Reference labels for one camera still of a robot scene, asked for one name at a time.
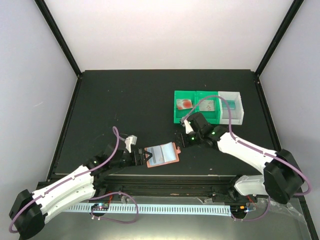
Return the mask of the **brown leather card holder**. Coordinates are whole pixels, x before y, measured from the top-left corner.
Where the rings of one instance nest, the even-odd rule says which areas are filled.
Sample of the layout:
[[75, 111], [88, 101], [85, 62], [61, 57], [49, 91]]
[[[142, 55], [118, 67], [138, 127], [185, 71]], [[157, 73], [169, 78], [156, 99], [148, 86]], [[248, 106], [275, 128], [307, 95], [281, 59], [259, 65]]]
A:
[[167, 164], [177, 163], [180, 161], [179, 154], [181, 153], [181, 149], [180, 149], [180, 147], [177, 147], [174, 142], [168, 142], [166, 144], [161, 144], [159, 146], [161, 146], [161, 149], [163, 152], [164, 163], [156, 165], [156, 166], [150, 166], [149, 161], [148, 161], [148, 163], [147, 163], [148, 168], [159, 167], [159, 166], [163, 166], [163, 165], [167, 165]]

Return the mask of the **white flower card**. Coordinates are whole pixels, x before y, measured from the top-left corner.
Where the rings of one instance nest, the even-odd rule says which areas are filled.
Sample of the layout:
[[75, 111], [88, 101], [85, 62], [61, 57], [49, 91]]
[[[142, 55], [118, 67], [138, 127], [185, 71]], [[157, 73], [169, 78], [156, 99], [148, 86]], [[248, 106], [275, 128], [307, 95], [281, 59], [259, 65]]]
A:
[[215, 111], [215, 101], [212, 99], [203, 100], [199, 106], [200, 112], [214, 112]]

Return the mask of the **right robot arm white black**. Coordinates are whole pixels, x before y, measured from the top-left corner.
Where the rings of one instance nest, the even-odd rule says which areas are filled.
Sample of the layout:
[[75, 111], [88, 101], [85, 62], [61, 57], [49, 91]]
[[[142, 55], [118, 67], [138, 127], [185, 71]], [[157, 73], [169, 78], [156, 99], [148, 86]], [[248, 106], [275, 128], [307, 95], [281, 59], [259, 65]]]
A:
[[224, 126], [210, 124], [199, 112], [183, 117], [180, 123], [185, 129], [181, 135], [184, 147], [206, 144], [259, 172], [242, 175], [228, 187], [228, 198], [234, 202], [248, 195], [265, 195], [277, 203], [287, 204], [305, 182], [294, 156], [286, 149], [274, 151], [257, 146]]

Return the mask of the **red circle card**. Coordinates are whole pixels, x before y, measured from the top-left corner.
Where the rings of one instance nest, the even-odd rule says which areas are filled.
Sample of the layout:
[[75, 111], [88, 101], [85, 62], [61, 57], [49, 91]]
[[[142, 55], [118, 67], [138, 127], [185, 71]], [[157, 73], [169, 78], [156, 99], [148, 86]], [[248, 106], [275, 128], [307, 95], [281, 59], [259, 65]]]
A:
[[193, 102], [191, 99], [176, 99], [175, 103], [176, 103], [176, 108], [179, 111], [193, 108]]

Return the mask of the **teal card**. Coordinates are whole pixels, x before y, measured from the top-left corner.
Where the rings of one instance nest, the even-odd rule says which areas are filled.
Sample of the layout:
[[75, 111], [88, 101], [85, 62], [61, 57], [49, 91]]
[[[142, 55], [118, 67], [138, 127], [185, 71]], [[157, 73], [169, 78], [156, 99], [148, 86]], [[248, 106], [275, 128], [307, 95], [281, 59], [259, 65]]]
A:
[[[235, 109], [236, 109], [236, 103], [235, 103], [234, 100], [227, 100], [226, 102], [227, 102], [227, 105], [229, 106], [229, 108], [230, 108], [231, 110], [235, 110]], [[227, 105], [226, 105], [225, 103], [222, 103], [222, 107], [223, 107], [224, 109], [227, 109], [227, 108], [228, 108]]]

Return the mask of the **left green bin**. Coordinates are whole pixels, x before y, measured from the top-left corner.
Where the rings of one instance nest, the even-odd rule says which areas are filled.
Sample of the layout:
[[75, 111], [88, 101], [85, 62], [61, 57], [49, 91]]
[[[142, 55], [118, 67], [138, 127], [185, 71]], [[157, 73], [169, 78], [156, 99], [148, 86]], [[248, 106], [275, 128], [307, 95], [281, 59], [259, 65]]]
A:
[[173, 100], [173, 123], [180, 124], [181, 119], [185, 117], [191, 109], [186, 110], [177, 110], [176, 107], [176, 99], [191, 99], [193, 103], [193, 107], [196, 105], [198, 101], [198, 94], [196, 91], [188, 91], [188, 90], [175, 90], [174, 91], [174, 100]]

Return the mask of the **middle green bin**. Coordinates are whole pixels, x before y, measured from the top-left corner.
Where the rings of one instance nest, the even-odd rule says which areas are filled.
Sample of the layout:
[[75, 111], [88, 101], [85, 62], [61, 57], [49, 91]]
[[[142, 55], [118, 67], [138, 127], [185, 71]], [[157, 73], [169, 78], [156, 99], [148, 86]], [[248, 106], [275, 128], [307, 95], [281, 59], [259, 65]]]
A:
[[214, 100], [215, 111], [199, 111], [199, 105], [195, 109], [195, 112], [201, 113], [210, 124], [220, 123], [220, 116], [221, 116], [221, 108], [220, 108], [220, 102], [219, 102], [220, 99], [218, 97], [208, 97], [208, 96], [217, 96], [217, 95], [218, 95], [217, 91], [197, 91], [197, 104], [202, 99]]

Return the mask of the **white bin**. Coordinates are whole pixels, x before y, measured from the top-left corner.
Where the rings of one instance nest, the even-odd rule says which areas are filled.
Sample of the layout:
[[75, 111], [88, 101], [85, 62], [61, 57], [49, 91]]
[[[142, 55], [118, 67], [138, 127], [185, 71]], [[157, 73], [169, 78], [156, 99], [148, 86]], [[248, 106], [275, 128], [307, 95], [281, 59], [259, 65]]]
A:
[[[235, 101], [236, 109], [230, 109], [231, 112], [231, 124], [232, 125], [242, 125], [244, 119], [244, 109], [242, 105], [242, 98], [240, 92], [234, 91], [218, 91], [218, 95], [225, 99], [226, 101]], [[222, 103], [225, 103], [219, 98], [220, 105], [220, 120], [221, 125], [229, 124], [229, 112], [228, 109], [223, 108]]]

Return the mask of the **left circuit board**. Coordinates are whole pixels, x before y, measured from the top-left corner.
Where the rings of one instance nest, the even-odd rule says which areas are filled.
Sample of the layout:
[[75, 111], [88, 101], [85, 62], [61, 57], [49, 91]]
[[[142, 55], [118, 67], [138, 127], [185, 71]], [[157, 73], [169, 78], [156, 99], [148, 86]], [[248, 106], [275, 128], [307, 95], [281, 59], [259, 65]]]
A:
[[91, 211], [107, 211], [109, 209], [109, 205], [105, 203], [95, 203], [91, 206]]

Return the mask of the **circuit board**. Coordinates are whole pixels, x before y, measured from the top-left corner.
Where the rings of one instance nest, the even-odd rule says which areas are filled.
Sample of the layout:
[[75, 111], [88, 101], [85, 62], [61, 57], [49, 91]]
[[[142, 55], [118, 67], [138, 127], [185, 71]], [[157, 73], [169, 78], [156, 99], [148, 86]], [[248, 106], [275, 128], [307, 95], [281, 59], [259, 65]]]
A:
[[109, 209], [109, 205], [105, 203], [95, 203], [91, 206], [91, 211], [107, 211]]
[[246, 214], [248, 212], [253, 211], [253, 209], [245, 205], [232, 205], [230, 206], [230, 211], [233, 214]]

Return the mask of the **right circuit board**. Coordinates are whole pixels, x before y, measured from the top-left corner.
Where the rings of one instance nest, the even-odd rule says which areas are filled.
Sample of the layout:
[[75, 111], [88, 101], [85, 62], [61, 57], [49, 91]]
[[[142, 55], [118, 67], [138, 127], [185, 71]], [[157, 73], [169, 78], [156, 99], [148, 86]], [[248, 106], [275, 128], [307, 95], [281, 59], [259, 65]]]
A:
[[248, 212], [253, 211], [253, 209], [245, 205], [232, 205], [230, 206], [230, 211], [233, 214], [246, 214]]

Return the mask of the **black aluminium rail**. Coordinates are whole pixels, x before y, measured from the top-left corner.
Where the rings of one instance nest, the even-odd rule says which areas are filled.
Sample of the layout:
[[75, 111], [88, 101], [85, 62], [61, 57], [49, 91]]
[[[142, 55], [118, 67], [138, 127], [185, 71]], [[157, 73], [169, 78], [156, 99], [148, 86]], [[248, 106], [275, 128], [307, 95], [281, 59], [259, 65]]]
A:
[[124, 192], [139, 197], [199, 197], [210, 198], [218, 203], [246, 203], [249, 198], [270, 196], [285, 204], [297, 193], [304, 183], [298, 175], [281, 176], [267, 173], [262, 175], [148, 175], [148, 174], [99, 174], [89, 173], [75, 176], [71, 182], [93, 188], [94, 196], [109, 192]]

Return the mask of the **left black frame post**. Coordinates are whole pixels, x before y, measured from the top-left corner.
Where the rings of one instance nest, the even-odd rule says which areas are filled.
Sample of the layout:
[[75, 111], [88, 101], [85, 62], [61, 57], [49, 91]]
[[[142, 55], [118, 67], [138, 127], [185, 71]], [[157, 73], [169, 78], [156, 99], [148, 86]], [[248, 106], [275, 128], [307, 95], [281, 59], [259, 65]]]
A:
[[71, 66], [73, 72], [77, 77], [82, 76], [82, 71], [80, 70], [63, 34], [61, 33], [49, 7], [45, 0], [34, 0], [40, 13], [42, 14], [44, 20], [46, 21], [48, 27], [50, 28], [55, 40], [57, 41], [59, 47], [61, 48], [64, 56], [66, 57], [69, 65]]

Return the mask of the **black frame post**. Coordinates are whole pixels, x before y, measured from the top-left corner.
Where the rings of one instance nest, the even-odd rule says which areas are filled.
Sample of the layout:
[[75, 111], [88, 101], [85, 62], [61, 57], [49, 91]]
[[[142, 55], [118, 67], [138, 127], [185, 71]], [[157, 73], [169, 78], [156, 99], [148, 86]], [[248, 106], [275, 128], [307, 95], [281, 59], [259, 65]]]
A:
[[289, 26], [291, 25], [292, 21], [294, 20], [296, 14], [298, 13], [300, 7], [304, 3], [304, 0], [293, 0], [288, 11], [286, 12], [281, 24], [279, 25], [275, 35], [273, 36], [266, 52], [264, 53], [258, 67], [256, 68], [254, 74], [257, 77], [260, 77], [266, 68], [268, 62], [270, 61], [271, 57], [273, 56], [275, 50], [277, 49], [279, 43], [281, 42], [282, 38], [284, 37], [285, 33], [287, 32]]
[[50, 28], [55, 40], [57, 41], [59, 47], [61, 48], [64, 56], [66, 57], [69, 65], [71, 66], [73, 72], [77, 77], [82, 76], [82, 71], [80, 70], [63, 34], [61, 33], [49, 7], [45, 0], [34, 0], [40, 13], [42, 14], [44, 20], [46, 21], [48, 27]]

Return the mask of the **right black frame post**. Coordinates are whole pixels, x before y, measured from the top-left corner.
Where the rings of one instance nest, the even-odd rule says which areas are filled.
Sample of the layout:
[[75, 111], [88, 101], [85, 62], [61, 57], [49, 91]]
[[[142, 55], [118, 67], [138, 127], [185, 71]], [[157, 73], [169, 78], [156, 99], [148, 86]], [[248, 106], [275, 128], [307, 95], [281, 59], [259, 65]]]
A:
[[294, 20], [296, 14], [298, 13], [300, 7], [304, 3], [304, 0], [293, 0], [288, 11], [286, 12], [281, 24], [279, 25], [275, 35], [273, 36], [266, 52], [264, 53], [258, 67], [256, 68], [254, 74], [257, 77], [260, 77], [266, 68], [268, 62], [270, 61], [271, 57], [273, 56], [275, 50], [277, 49], [279, 43], [281, 42], [282, 38], [284, 37], [285, 33], [287, 32], [289, 26], [291, 25], [292, 21]]

